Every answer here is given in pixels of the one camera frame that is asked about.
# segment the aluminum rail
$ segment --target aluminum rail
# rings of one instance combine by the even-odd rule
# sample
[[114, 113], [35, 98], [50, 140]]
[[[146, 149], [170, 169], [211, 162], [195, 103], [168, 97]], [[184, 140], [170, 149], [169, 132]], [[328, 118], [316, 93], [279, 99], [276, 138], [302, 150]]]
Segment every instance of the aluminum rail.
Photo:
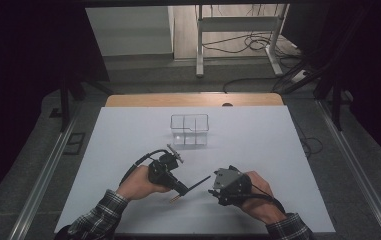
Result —
[[81, 110], [81, 105], [82, 103], [78, 102], [78, 105], [74, 110], [71, 121], [69, 122], [65, 131], [59, 135], [55, 147], [50, 153], [50, 156], [48, 157], [46, 164], [41, 170], [41, 173], [38, 176], [34, 184], [34, 187], [31, 190], [31, 193], [28, 196], [28, 199], [25, 202], [25, 205], [22, 208], [19, 217], [12, 228], [12, 232], [8, 237], [9, 240], [22, 240], [25, 238], [28, 229], [30, 228], [31, 223], [34, 219], [34, 216], [37, 213], [37, 209], [40, 206], [41, 200], [43, 199], [43, 196], [47, 190], [47, 186], [50, 183], [50, 180], [53, 176], [59, 159], [62, 156], [62, 152], [65, 148], [69, 136], [71, 135], [72, 129], [75, 126], [78, 114]]
[[324, 101], [316, 101], [320, 107], [323, 117], [332, 133], [334, 140], [336, 141], [340, 151], [342, 152], [346, 163], [349, 166], [356, 182], [359, 185], [365, 199], [370, 205], [377, 221], [381, 227], [381, 197], [378, 195], [377, 191], [374, 189], [370, 180], [368, 179], [364, 169], [358, 161], [358, 158], [354, 154], [352, 148], [350, 147], [346, 137], [342, 131], [339, 131], [334, 125], [330, 116], [330, 111]]

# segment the dark background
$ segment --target dark background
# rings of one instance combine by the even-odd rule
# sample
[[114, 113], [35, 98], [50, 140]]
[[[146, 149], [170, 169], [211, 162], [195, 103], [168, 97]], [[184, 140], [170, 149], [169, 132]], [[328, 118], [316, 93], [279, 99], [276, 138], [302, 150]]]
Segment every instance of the dark background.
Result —
[[[350, 12], [335, 9], [328, 17], [344, 14]], [[336, 28], [338, 23], [318, 28], [318, 47]], [[354, 97], [352, 112], [381, 145], [381, 1], [374, 2], [338, 69]], [[84, 81], [81, 75], [108, 80], [83, 8], [0, 2], [0, 181], [34, 128], [43, 97], [62, 78], [76, 84]]]
[[85, 9], [0, 1], [0, 182], [62, 79], [108, 80]]

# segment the wooden table edge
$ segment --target wooden table edge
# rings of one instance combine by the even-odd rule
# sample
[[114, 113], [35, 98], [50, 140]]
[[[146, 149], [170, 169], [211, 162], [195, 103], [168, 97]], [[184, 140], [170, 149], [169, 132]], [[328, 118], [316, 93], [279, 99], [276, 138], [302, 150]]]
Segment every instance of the wooden table edge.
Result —
[[281, 106], [277, 93], [150, 93], [111, 95], [105, 107]]

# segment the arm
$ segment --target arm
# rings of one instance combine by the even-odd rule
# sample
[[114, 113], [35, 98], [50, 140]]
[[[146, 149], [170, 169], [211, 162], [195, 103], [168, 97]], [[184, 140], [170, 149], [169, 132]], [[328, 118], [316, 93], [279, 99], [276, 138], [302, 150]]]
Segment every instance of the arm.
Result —
[[[252, 184], [252, 193], [274, 196], [269, 183], [258, 173], [246, 173]], [[315, 239], [312, 231], [306, 226], [297, 213], [284, 214], [272, 203], [264, 199], [247, 199], [240, 207], [249, 216], [266, 224], [272, 239]]]
[[105, 196], [89, 213], [80, 216], [68, 229], [73, 239], [104, 239], [112, 236], [118, 226], [122, 212], [132, 200], [139, 200], [154, 192], [167, 192], [170, 189], [149, 182], [148, 167], [139, 166], [118, 187], [107, 190]]

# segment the wrist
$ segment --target wrist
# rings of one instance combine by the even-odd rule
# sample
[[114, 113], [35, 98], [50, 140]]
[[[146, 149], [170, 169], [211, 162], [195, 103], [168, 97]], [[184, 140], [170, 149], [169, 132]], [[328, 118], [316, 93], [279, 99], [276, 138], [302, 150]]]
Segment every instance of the wrist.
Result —
[[126, 188], [123, 188], [121, 186], [119, 186], [118, 189], [116, 189], [115, 193], [125, 198], [128, 202], [130, 202], [133, 197], [131, 192], [127, 191]]
[[265, 203], [253, 209], [251, 215], [254, 218], [264, 222], [266, 225], [277, 223], [287, 219], [287, 216], [272, 203]]

